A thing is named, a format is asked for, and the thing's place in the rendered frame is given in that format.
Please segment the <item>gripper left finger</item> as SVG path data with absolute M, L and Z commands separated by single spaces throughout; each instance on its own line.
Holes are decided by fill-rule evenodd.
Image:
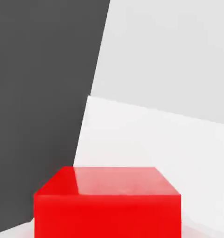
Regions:
M 34 238 L 34 218 L 30 222 L 1 231 L 0 238 Z

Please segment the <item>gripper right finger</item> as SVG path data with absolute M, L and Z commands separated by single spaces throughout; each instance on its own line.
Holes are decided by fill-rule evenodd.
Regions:
M 182 238 L 223 238 L 223 234 L 182 216 Z

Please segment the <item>small red cube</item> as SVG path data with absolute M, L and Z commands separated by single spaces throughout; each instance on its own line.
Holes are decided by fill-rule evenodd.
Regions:
M 181 238 L 181 194 L 154 167 L 60 169 L 34 195 L 34 238 Z

